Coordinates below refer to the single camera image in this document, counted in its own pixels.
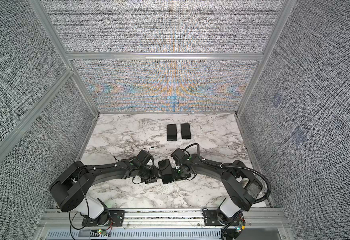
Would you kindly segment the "black phone case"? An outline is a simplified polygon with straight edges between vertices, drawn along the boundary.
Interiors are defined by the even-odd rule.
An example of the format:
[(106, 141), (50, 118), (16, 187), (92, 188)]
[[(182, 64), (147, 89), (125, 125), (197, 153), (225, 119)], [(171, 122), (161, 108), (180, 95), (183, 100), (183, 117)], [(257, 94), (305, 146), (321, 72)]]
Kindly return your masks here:
[(175, 180), (172, 174), (172, 165), (170, 160), (165, 159), (165, 160), (159, 161), (158, 166), (161, 172), (161, 178), (162, 178), (163, 184), (167, 185), (167, 184), (173, 183)]
[(168, 142), (177, 141), (177, 126), (176, 126), (176, 124), (167, 125), (167, 141)]

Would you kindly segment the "light blue phone case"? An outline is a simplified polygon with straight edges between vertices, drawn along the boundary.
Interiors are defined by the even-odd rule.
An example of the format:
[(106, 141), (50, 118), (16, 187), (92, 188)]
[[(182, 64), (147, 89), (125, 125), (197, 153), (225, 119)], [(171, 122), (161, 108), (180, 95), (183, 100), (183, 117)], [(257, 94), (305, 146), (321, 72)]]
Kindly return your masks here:
[(190, 124), (180, 124), (181, 128), (181, 138), (184, 140), (191, 139)]

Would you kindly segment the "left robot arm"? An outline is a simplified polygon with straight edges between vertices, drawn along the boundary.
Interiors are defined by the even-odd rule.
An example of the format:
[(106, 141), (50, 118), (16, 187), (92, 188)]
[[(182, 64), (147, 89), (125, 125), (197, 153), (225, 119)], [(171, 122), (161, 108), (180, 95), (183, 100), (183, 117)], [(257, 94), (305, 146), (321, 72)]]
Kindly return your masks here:
[(148, 184), (161, 178), (158, 167), (147, 167), (138, 160), (121, 160), (107, 165), (70, 165), (49, 187), (49, 191), (62, 212), (77, 211), (85, 216), (86, 226), (90, 221), (98, 226), (109, 225), (112, 216), (100, 199), (87, 196), (93, 185), (115, 179), (140, 177)]

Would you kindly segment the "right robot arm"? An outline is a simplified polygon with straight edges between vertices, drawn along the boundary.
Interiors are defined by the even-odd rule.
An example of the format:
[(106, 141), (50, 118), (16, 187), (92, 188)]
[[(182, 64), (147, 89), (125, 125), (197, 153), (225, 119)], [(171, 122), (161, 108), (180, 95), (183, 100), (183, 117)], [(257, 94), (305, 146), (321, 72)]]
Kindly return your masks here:
[(236, 213), (249, 211), (262, 191), (263, 185), (255, 176), (255, 170), (247, 168), (239, 160), (233, 163), (218, 163), (199, 157), (187, 155), (182, 151), (173, 153), (178, 173), (184, 177), (188, 174), (205, 175), (221, 181), (228, 193), (216, 210), (216, 218), (223, 225), (235, 219)]

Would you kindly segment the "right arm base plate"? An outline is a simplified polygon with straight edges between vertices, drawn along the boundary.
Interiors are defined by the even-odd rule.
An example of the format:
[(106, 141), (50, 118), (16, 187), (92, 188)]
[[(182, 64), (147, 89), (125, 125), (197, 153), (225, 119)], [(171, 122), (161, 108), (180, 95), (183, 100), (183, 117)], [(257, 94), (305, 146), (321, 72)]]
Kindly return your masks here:
[(234, 220), (233, 217), (226, 217), (217, 209), (203, 208), (201, 210), (205, 226), (226, 226), (231, 223), (232, 226), (245, 225), (245, 220), (242, 212)]

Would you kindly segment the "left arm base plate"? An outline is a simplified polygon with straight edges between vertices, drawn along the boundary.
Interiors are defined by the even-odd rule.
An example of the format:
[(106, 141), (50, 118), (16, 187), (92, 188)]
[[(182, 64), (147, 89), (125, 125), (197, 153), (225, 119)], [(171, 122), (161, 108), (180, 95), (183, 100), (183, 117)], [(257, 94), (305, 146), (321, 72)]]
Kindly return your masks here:
[(125, 218), (126, 211), (124, 210), (105, 210), (97, 218), (91, 219), (84, 216), (82, 221), (83, 227), (121, 227)]

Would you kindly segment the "aluminium front rail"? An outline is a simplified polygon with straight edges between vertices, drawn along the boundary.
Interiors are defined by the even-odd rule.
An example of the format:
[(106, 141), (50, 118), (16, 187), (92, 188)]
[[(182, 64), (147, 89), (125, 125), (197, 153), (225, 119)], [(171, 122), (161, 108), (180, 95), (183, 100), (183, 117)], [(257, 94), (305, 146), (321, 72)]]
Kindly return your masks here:
[(283, 209), (253, 208), (244, 212), (245, 225), (205, 226), (202, 208), (124, 210), (121, 227), (81, 227), (80, 215), (46, 210), (35, 240), (219, 240), (227, 234), (237, 240), (293, 240)]

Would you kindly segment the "aluminium frame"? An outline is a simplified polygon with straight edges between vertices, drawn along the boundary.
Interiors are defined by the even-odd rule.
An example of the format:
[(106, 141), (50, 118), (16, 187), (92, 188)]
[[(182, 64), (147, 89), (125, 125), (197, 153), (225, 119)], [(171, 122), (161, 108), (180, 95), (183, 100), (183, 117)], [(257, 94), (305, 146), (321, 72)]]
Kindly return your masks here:
[(288, 1), (0, 1), (0, 209), (45, 209), (71, 163), (191, 124), (206, 156), (249, 163), (236, 118)]

